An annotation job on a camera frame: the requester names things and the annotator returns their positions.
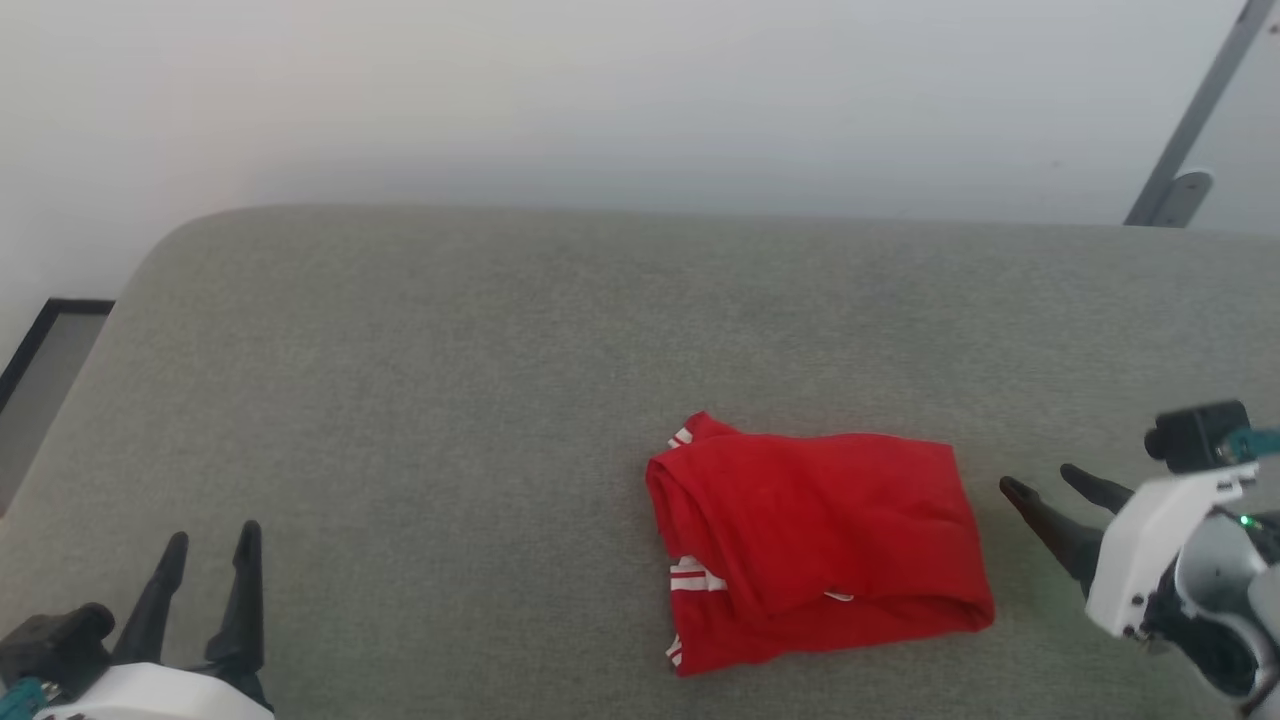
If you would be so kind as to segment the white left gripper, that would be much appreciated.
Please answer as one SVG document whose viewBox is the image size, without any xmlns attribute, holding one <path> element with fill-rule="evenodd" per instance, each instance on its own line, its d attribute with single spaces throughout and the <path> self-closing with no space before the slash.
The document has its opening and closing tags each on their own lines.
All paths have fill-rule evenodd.
<svg viewBox="0 0 1280 720">
<path fill-rule="evenodd" d="M 84 693 L 50 705 L 37 719 L 274 719 L 259 671 L 265 664 L 262 529 L 243 524 L 236 577 L 218 633 L 204 659 L 212 676 L 165 667 L 163 644 L 172 598 L 186 571 L 189 537 L 170 537 L 111 651 L 111 665 Z"/>
</svg>

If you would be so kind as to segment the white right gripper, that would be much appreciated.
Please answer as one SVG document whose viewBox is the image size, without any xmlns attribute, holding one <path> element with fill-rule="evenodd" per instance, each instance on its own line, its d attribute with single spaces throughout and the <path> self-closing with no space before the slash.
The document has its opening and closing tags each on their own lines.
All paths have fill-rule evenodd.
<svg viewBox="0 0 1280 720">
<path fill-rule="evenodd" d="M 1219 506 L 1243 497 L 1260 462 L 1147 480 L 1137 492 L 1065 462 L 1060 477 L 1089 503 L 1116 515 L 1105 533 L 1047 505 L 1025 483 L 998 488 L 1087 597 L 1085 614 L 1111 637 L 1138 632 L 1148 597 L 1184 544 Z"/>
</svg>

